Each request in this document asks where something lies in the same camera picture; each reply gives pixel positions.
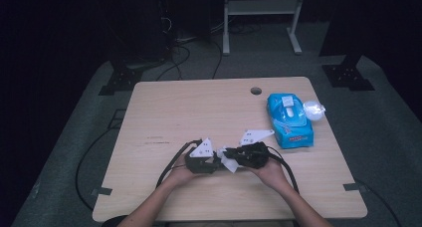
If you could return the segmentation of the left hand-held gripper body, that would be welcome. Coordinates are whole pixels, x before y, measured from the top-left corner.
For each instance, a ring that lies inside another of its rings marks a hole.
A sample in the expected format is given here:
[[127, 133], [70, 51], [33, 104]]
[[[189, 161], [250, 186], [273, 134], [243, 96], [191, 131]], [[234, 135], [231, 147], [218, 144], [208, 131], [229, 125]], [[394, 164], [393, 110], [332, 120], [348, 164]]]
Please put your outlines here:
[[185, 155], [186, 167], [192, 172], [199, 172], [199, 162], [214, 156], [211, 140], [206, 138], [197, 147], [192, 147]]

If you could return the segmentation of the blue wet wipes pack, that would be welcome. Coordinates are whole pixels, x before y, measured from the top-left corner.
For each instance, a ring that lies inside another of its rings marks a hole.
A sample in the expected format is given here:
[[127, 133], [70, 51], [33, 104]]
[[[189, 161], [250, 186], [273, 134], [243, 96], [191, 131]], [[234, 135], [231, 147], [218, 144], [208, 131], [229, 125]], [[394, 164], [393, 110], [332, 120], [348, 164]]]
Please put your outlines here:
[[278, 145], [283, 149], [314, 145], [314, 130], [295, 94], [270, 94], [267, 111]]

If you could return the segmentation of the dark round object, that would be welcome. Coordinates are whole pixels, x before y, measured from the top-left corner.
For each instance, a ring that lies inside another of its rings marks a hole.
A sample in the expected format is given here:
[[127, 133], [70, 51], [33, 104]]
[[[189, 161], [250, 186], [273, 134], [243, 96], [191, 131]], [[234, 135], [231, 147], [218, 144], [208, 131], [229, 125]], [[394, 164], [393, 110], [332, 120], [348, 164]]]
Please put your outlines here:
[[105, 221], [101, 227], [130, 227], [131, 222], [127, 215], [116, 216]]

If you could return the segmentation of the white round plastic container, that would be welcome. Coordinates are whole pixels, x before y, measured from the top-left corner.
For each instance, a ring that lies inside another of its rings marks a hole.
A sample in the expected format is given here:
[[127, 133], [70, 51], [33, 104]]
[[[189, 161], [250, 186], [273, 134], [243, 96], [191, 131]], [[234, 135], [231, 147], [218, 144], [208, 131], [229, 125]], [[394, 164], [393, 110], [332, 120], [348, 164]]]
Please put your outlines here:
[[316, 121], [324, 117], [325, 107], [316, 101], [307, 101], [303, 104], [305, 114], [309, 120]]

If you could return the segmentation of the person's right hand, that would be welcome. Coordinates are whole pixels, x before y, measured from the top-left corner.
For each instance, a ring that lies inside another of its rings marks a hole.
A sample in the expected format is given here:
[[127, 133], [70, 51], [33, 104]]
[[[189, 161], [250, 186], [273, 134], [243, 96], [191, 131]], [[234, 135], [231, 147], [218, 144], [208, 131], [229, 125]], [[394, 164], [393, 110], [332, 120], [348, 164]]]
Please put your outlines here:
[[276, 191], [281, 190], [289, 184], [282, 166], [272, 158], [270, 158], [263, 167], [258, 169], [251, 168], [251, 171], [258, 176], [265, 185]]

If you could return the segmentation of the white metal stand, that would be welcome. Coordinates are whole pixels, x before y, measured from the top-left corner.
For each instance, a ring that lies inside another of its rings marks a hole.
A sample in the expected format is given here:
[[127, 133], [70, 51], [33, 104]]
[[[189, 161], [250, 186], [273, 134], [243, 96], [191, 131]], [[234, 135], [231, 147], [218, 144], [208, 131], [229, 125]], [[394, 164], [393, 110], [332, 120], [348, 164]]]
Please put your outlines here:
[[287, 33], [294, 53], [303, 51], [296, 36], [297, 25], [304, 0], [224, 0], [224, 21], [222, 53], [230, 54], [229, 18], [231, 16], [292, 15], [293, 20]]

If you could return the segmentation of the black stand base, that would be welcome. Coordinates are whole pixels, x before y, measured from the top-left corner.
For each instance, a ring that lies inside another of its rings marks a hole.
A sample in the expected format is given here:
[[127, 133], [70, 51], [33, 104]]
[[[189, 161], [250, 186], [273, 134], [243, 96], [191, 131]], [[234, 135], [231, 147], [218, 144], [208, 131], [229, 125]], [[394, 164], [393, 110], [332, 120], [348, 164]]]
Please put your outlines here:
[[131, 92], [141, 80], [139, 69], [114, 69], [107, 84], [102, 86], [100, 96], [112, 96], [115, 92]]
[[338, 65], [322, 65], [322, 70], [334, 88], [349, 88], [351, 91], [373, 91], [374, 87], [358, 70], [360, 54], [346, 55]]

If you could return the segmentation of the person's left hand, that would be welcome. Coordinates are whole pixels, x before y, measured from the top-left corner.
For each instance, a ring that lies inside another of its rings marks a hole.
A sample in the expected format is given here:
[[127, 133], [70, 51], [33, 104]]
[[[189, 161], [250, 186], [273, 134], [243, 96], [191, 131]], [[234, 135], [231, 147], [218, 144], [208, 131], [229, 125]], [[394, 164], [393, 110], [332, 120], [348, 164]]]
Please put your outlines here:
[[164, 179], [163, 183], [172, 188], [176, 188], [188, 183], [195, 177], [197, 177], [197, 174], [193, 173], [186, 167], [185, 157], [180, 156], [174, 163], [170, 173]]

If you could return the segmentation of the white wet wipe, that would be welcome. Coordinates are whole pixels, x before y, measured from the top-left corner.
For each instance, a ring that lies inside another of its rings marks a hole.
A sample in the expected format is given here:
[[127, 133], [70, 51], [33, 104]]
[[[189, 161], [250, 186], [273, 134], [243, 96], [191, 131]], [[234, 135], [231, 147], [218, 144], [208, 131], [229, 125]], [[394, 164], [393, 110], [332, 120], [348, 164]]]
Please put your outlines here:
[[228, 153], [227, 149], [225, 147], [221, 147], [217, 150], [217, 156], [220, 158], [221, 163], [232, 173], [235, 173], [237, 168], [239, 167], [238, 162], [233, 159], [226, 156]]

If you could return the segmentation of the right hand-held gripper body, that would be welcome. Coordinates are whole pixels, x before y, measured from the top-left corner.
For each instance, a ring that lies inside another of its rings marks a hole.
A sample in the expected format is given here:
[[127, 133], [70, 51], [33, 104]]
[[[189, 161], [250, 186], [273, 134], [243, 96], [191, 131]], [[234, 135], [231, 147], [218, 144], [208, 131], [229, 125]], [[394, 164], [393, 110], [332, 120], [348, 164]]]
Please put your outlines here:
[[273, 135], [272, 129], [248, 129], [237, 147], [237, 162], [241, 166], [260, 168], [266, 164], [269, 151], [263, 139]]

